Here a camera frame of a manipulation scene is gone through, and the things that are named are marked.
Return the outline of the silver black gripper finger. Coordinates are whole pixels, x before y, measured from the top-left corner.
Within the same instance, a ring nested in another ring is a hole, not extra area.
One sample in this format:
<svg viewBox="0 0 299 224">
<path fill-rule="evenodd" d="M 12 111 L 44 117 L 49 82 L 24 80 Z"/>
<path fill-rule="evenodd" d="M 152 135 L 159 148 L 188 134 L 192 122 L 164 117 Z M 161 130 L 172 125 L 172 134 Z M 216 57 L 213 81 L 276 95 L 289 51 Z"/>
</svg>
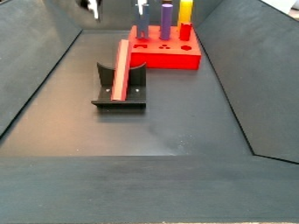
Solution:
<svg viewBox="0 0 299 224">
<path fill-rule="evenodd" d="M 79 0 L 79 6 L 91 11 L 93 18 L 99 20 L 99 6 L 101 5 L 101 0 Z"/>
</svg>

